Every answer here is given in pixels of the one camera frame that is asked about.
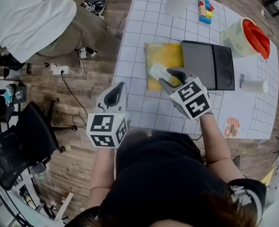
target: colorful building block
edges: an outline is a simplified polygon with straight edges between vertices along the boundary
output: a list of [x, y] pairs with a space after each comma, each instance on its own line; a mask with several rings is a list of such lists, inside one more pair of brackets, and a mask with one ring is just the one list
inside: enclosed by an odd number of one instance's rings
[[199, 6], [199, 15], [206, 17], [206, 12], [205, 7]]
[[199, 20], [206, 24], [211, 23], [211, 18], [213, 17], [212, 11], [214, 11], [214, 7], [210, 4], [208, 0], [198, 0], [198, 8], [199, 8]]
[[215, 10], [215, 8], [211, 5], [210, 12], [213, 12], [214, 10]]
[[208, 25], [211, 24], [211, 19], [204, 16], [199, 16], [199, 21], [204, 22]]
[[206, 2], [206, 3], [205, 3], [205, 9], [208, 10], [208, 11], [210, 11], [211, 5], [210, 5], [209, 2]]
[[212, 12], [206, 10], [205, 13], [206, 13], [206, 17], [207, 17], [207, 18], [213, 17], [213, 13], [212, 13]]

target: wooden floor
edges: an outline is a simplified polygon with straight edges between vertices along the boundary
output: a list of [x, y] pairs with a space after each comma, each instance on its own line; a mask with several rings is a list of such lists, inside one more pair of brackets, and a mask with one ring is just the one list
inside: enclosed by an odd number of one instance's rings
[[[75, 0], [80, 4], [84, 0]], [[261, 16], [261, 0], [217, 0], [227, 5], [242, 16], [251, 18], [275, 43], [279, 57], [279, 18], [272, 19]], [[127, 15], [131, 0], [108, 0], [105, 19], [110, 29], [116, 31], [121, 18]], [[106, 89], [112, 80], [116, 58], [97, 55], [94, 60], [85, 61], [82, 76], [69, 73], [65, 75], [71, 90], [87, 109], [92, 111], [96, 97]], [[58, 97], [60, 103], [54, 108], [53, 126], [68, 126], [72, 124], [72, 115], [85, 113], [75, 99], [70, 95], [62, 79], [53, 76], [44, 65], [33, 65], [32, 74], [23, 72], [22, 81], [27, 85], [27, 101], [35, 101], [45, 112], [49, 102]], [[279, 101], [274, 129], [271, 140], [258, 144], [254, 140], [228, 140], [233, 156], [241, 156], [241, 170], [248, 177], [262, 179], [272, 167], [276, 155], [271, 152], [278, 148], [275, 136], [279, 136]], [[66, 214], [73, 218], [85, 207], [90, 192], [90, 173], [96, 155], [95, 148], [89, 142], [85, 129], [77, 132], [67, 131], [56, 133], [60, 145], [67, 151], [63, 154], [55, 152], [48, 164], [46, 173], [35, 181], [42, 198], [47, 203], [61, 205], [62, 195], [71, 191], [74, 197], [69, 204]]]

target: white sponge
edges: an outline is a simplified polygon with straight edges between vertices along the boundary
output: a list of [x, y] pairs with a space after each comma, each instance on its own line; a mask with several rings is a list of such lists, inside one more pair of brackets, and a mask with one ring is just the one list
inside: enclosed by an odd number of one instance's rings
[[167, 68], [165, 66], [154, 61], [152, 67], [149, 70], [149, 75], [155, 78], [156, 80], [158, 80], [159, 78], [163, 78], [166, 81], [169, 81], [171, 77], [171, 75], [167, 72]]

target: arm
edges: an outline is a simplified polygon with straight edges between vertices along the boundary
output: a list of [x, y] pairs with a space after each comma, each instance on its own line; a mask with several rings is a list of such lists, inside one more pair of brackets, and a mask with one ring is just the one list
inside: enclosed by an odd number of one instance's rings
[[214, 115], [209, 113], [202, 115], [200, 125], [208, 168], [226, 183], [244, 178], [231, 159], [228, 144], [221, 134]]
[[87, 208], [100, 206], [114, 182], [114, 149], [99, 148], [91, 173]]

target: seated person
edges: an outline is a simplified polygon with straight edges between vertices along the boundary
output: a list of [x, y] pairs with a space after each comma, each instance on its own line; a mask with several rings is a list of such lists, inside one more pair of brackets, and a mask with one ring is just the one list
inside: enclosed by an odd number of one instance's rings
[[82, 47], [115, 56], [119, 40], [73, 0], [0, 0], [0, 46], [21, 63], [75, 67]]

